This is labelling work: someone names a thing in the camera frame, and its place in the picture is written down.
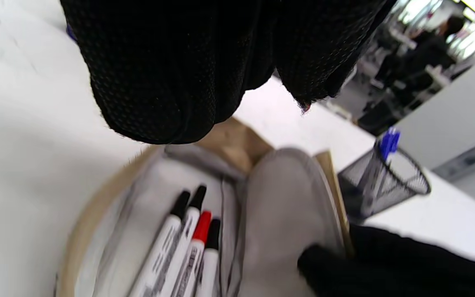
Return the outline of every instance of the whiteboard marker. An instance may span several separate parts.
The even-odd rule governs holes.
[[[206,187],[199,186],[192,201],[188,205],[184,217],[183,230],[179,236],[179,241],[177,241],[177,248],[175,248],[174,254],[170,256],[171,259],[169,259],[167,271],[162,275],[164,279],[159,281],[159,287],[153,294],[155,297],[170,297],[172,295],[177,276],[179,276],[179,273],[181,272],[181,265],[186,256],[186,252],[188,251],[188,245],[192,240],[195,226],[197,226],[199,221],[200,210],[203,205],[205,194]]]
[[[195,293],[195,285],[198,278],[201,260],[203,259],[203,251],[206,243],[206,236],[210,225],[212,214],[209,211],[203,211],[198,226],[192,238],[186,258],[184,259],[181,273],[175,284],[173,297],[193,297]]]
[[[219,263],[219,228],[221,221],[212,220],[208,229],[208,239],[206,240],[203,254],[203,262],[198,277],[198,289],[195,297],[212,297],[214,284]]]
[[[188,199],[190,199],[190,192],[183,191],[175,201],[151,247],[137,281],[129,294],[130,297],[142,297],[147,291],[152,291],[157,284],[157,280],[166,266],[166,258],[173,252],[174,241],[177,240],[177,235],[181,231],[181,223]]]

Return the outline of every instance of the white desk surface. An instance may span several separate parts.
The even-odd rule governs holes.
[[[50,296],[64,244],[94,191],[146,145],[106,127],[57,0],[0,2],[0,297]],[[315,105],[302,115],[276,79],[236,116],[275,147],[330,148],[337,169],[374,139]],[[428,174],[433,193],[369,224],[475,258],[475,200]]]

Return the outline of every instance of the black marker cap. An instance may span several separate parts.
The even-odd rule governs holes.
[[[195,207],[200,211],[201,206],[203,205],[205,194],[206,194],[206,186],[202,184],[195,191],[194,197],[192,198],[192,201],[190,201],[190,204],[188,205],[188,207]]]
[[[190,192],[183,191],[179,198],[175,201],[175,204],[170,211],[170,215],[178,216],[181,220],[184,218],[184,213],[186,212],[186,205],[190,199]]]
[[[208,229],[208,239],[206,239],[205,248],[213,248],[219,250],[219,228],[221,227],[221,220],[213,219]]]

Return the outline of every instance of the red marker cap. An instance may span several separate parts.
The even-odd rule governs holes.
[[[199,218],[198,226],[195,228],[192,239],[197,239],[206,243],[206,237],[208,237],[208,228],[210,226],[211,219],[212,213],[209,211],[203,211],[201,217]]]

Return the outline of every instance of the gray fabric pouch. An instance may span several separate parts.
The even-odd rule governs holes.
[[[68,251],[58,297],[127,297],[177,195],[199,184],[207,186],[203,209],[222,220],[214,297],[313,296],[296,267],[303,250],[318,243],[345,256],[324,172],[300,150],[269,152],[247,177],[199,146],[168,145],[132,171],[130,186],[89,207],[104,215],[80,237],[87,242],[68,244],[80,249]]]

